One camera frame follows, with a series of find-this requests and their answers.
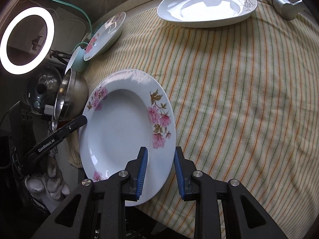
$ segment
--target bolt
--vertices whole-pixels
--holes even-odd
[[[195,172],[193,172],[193,175],[194,175],[195,177],[202,177],[202,176],[203,176],[203,173],[202,173],[201,171],[195,171]]]
[[[230,180],[230,184],[234,187],[237,187],[240,184],[240,182],[239,182],[239,180],[232,179],[232,180]]]
[[[125,170],[119,171],[119,176],[126,177],[129,173]]]
[[[91,180],[90,179],[85,179],[85,180],[82,180],[82,185],[84,186],[88,186],[91,184]]]

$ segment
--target green cord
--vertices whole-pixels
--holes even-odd
[[[81,44],[86,44],[86,45],[88,45],[88,43],[86,43],[86,42],[80,42],[80,43],[77,44],[77,45],[75,46],[75,48],[72,50],[72,53],[73,53],[74,50],[76,50],[76,48],[77,48],[79,45],[81,45]]]
[[[64,5],[68,5],[70,7],[73,7],[77,10],[79,10],[81,13],[83,13],[85,15],[85,17],[87,18],[88,22],[89,22],[89,25],[90,25],[90,31],[91,31],[91,37],[93,36],[93,29],[92,29],[92,23],[90,21],[90,18],[87,16],[87,14],[85,13],[85,11],[83,11],[82,9],[80,9],[79,7],[76,7],[75,5],[72,5],[70,3],[67,3],[67,2],[63,2],[63,1],[60,1],[60,0],[51,0],[51,1],[54,1],[54,2],[58,2],[58,3],[61,3],[61,4],[64,4]]]

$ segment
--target chrome faucet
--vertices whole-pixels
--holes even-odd
[[[297,17],[297,14],[306,9],[302,0],[291,3],[289,0],[265,0],[272,4],[276,11],[284,20],[291,21]]]

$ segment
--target glowing white ring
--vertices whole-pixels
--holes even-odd
[[[13,30],[13,28],[24,18],[31,16],[31,15],[38,15],[45,21],[47,25],[47,38],[42,46],[42,50],[38,54],[38,56],[33,59],[30,63],[27,63],[23,66],[16,66],[15,64],[11,63],[8,54],[7,54],[7,43],[9,36]],[[52,45],[54,36],[54,22],[51,14],[44,8],[41,7],[31,7],[28,8],[21,13],[19,13],[13,20],[10,22],[9,26],[5,30],[1,43],[0,43],[0,61],[5,70],[13,74],[23,74],[26,72],[31,71],[32,69],[36,68],[42,60],[45,58],[47,53],[50,50]]]

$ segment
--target striped cloth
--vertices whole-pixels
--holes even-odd
[[[130,18],[84,77],[91,93],[121,69],[152,75],[169,97],[185,158],[214,179],[240,180],[297,239],[319,213],[318,52],[315,25],[301,15],[284,21],[261,1],[249,19],[212,29],[176,26],[153,8]],[[69,143],[80,167],[76,134]],[[174,168],[139,209],[193,237],[195,204],[180,199]]]

